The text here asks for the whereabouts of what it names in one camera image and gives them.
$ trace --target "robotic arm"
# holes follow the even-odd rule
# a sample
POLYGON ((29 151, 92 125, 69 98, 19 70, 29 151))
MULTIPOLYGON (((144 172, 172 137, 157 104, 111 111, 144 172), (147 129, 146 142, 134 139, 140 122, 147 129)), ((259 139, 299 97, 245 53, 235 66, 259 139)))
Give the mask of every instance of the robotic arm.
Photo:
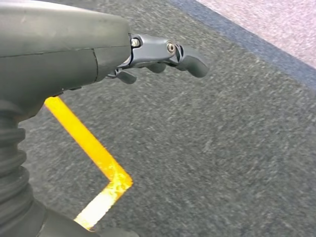
POLYGON ((118 16, 34 1, 0 0, 0 237, 99 237, 46 208, 32 196, 26 155, 17 149, 18 123, 45 99, 103 79, 132 84, 130 68, 161 73, 167 66, 202 78, 209 71, 196 51, 133 34, 118 16))

